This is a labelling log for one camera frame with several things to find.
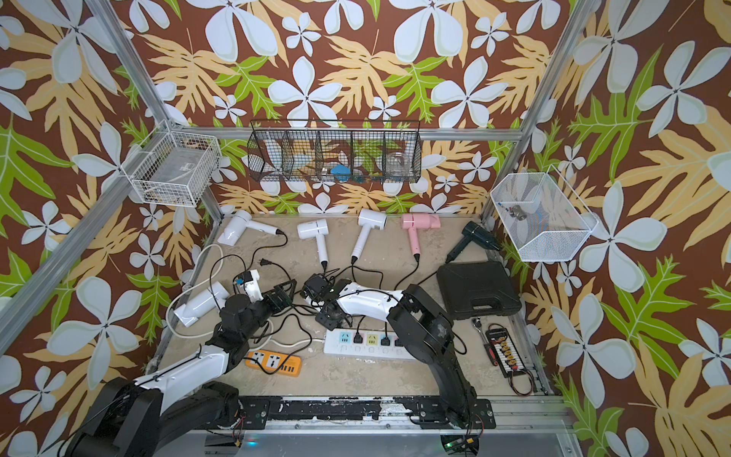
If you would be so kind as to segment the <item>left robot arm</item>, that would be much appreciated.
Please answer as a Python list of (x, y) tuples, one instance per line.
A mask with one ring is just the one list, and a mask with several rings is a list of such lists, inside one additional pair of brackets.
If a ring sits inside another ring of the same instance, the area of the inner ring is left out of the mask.
[(110, 381), (61, 455), (152, 456), (195, 428), (230, 424), (239, 391), (217, 379), (246, 358), (270, 317), (291, 306), (295, 288), (295, 281), (277, 285), (260, 301), (228, 297), (211, 339), (192, 355), (150, 375)]

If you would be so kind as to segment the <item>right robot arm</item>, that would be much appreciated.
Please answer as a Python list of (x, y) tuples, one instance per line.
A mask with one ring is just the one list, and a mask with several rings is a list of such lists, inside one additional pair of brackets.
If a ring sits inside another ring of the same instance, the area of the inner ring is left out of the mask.
[(420, 286), (411, 284), (403, 291), (384, 291), (314, 274), (306, 280), (301, 295), (319, 308), (316, 321), (329, 331), (340, 327), (351, 315), (390, 325), (405, 350), (428, 366), (439, 388), (439, 405), (447, 421), (460, 428), (470, 424), (477, 394), (459, 364), (453, 321)]

